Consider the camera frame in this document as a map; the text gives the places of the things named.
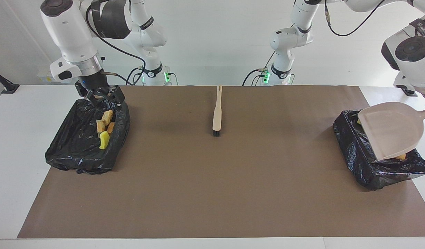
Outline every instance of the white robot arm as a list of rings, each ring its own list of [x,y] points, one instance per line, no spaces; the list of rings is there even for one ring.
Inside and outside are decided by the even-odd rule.
[[[143,69],[145,83],[165,85],[170,78],[160,63],[153,47],[165,45],[167,38],[163,28],[146,13],[144,0],[45,0],[41,6],[42,19],[62,58],[51,64],[51,72],[57,80],[71,77],[99,76],[99,79],[81,79],[83,87],[95,89],[108,85],[103,72],[102,60],[97,54],[91,37],[122,39],[135,48],[146,66]]]
[[[143,83],[168,85],[169,68],[160,61],[155,47],[164,46],[167,37],[164,28],[154,21],[145,9],[145,0],[84,0],[81,12],[102,38],[122,39],[133,47],[146,62]]]
[[[326,0],[326,3],[342,0]],[[350,9],[357,12],[373,10],[389,3],[404,1],[425,13],[425,0],[346,0]],[[275,61],[269,66],[269,80],[264,85],[287,84],[294,54],[291,49],[313,41],[312,20],[320,4],[325,0],[297,0],[291,20],[293,26],[277,30],[271,38],[271,47],[276,52]],[[425,15],[400,32],[388,38],[383,44],[383,56],[392,68],[399,70],[395,85],[414,89],[425,96]]]

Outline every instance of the cleaning brush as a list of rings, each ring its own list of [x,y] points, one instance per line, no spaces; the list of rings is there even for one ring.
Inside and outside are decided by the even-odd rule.
[[[214,118],[212,120],[212,135],[215,137],[220,136],[222,129],[222,86],[217,87],[217,101],[216,108],[214,109]]]

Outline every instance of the white table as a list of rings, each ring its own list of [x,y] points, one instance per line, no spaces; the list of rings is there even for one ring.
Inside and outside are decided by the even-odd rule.
[[[361,87],[370,105],[400,101],[425,109],[425,99],[398,89]],[[45,151],[78,98],[74,86],[22,85],[0,97],[0,248],[375,249],[425,248],[425,238],[48,239],[18,240],[50,169]],[[425,158],[425,135],[418,145]],[[425,176],[414,180],[425,200]]]

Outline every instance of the black garbage bag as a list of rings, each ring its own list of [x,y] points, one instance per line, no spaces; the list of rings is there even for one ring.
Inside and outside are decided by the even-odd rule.
[[[99,149],[96,120],[103,113],[113,110],[115,122],[108,148]],[[53,142],[45,153],[48,164],[60,170],[76,170],[78,174],[102,174],[113,169],[117,155],[122,148],[129,131],[130,116],[127,104],[121,106],[100,99],[97,107],[88,100],[78,99]]]
[[[359,112],[342,112],[334,122],[334,132],[347,167],[361,186],[377,190],[425,175],[425,160],[416,149],[407,153],[404,161],[377,161],[363,127],[357,123]]]

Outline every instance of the sponge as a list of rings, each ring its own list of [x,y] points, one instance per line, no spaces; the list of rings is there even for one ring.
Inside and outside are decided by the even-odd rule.
[[[101,133],[105,132],[106,127],[105,127],[105,123],[103,120],[96,120],[96,124],[97,124],[97,136],[101,137]]]
[[[104,150],[108,147],[108,142],[110,141],[110,135],[108,132],[101,133],[101,146],[99,149]]]
[[[111,119],[113,118],[114,112],[113,110],[109,110],[103,113],[102,120],[105,126],[108,126],[111,123]]]
[[[108,132],[108,134],[111,136],[111,134],[113,133],[113,129],[114,129],[114,125],[115,125],[116,123],[110,123],[109,125],[108,125],[108,128],[106,129],[106,131]]]
[[[395,159],[398,159],[398,160],[400,160],[400,161],[404,161],[404,160],[406,160],[406,154],[404,154],[404,155],[401,155],[401,156],[396,156],[396,157],[394,157]]]

